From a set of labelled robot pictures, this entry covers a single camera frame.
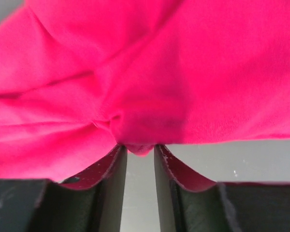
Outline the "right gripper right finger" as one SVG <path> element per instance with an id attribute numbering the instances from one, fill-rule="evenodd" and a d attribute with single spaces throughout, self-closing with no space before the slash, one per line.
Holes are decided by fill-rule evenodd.
<path id="1" fill-rule="evenodd" d="M 163 232 L 290 232 L 290 183 L 215 182 L 154 148 Z"/>

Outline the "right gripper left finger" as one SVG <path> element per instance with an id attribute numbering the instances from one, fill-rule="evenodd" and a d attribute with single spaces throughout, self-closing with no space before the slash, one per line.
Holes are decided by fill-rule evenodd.
<path id="1" fill-rule="evenodd" d="M 126 167 L 118 145 L 62 183 L 0 179 L 0 232 L 119 231 Z"/>

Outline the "pink t shirt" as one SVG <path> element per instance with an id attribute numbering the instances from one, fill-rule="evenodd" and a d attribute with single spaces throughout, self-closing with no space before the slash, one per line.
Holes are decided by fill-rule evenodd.
<path id="1" fill-rule="evenodd" d="M 0 24 L 0 178 L 263 139 L 290 139 L 290 0 L 27 0 Z"/>

